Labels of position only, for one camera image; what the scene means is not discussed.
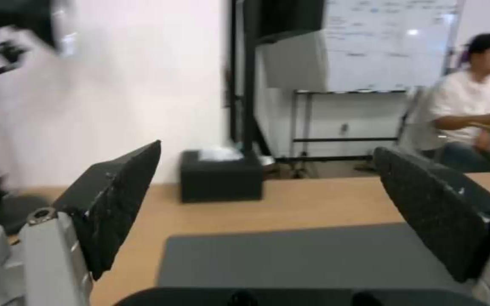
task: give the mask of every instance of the floor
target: floor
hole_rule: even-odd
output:
[[[363,161],[334,161],[334,162],[308,162],[306,163],[306,171],[299,172],[301,177],[305,178],[355,178],[377,176],[377,174],[369,170],[356,170],[358,168],[369,168]],[[297,165],[298,169],[302,169],[303,165]],[[291,168],[287,164],[279,165],[279,172],[274,172],[268,176],[269,179],[290,179],[293,177]]]

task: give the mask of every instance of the black hair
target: black hair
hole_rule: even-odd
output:
[[[490,49],[490,33],[479,34],[468,45],[468,56],[472,54],[484,54]]]

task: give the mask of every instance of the person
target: person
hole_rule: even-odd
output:
[[[431,91],[426,110],[427,134],[421,149],[461,172],[490,172],[490,135],[472,123],[490,125],[490,33],[468,45],[469,66],[443,78]],[[438,134],[445,135],[442,144]]]

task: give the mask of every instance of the white t-shirt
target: white t-shirt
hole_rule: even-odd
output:
[[[448,141],[474,144],[479,129],[465,127],[460,130],[436,130],[432,126],[433,120],[444,116],[476,116],[490,113],[490,77],[484,83],[471,79],[470,73],[465,71],[454,72],[443,78],[434,86],[424,101],[420,121],[424,122],[421,150],[432,150],[442,144],[437,134],[447,135]]]

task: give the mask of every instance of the metal bolt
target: metal bolt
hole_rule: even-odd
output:
[[[45,223],[55,218],[58,218],[58,214],[56,213],[56,210],[53,209],[52,207],[44,207],[28,215],[28,224],[30,226],[37,225],[37,224]]]

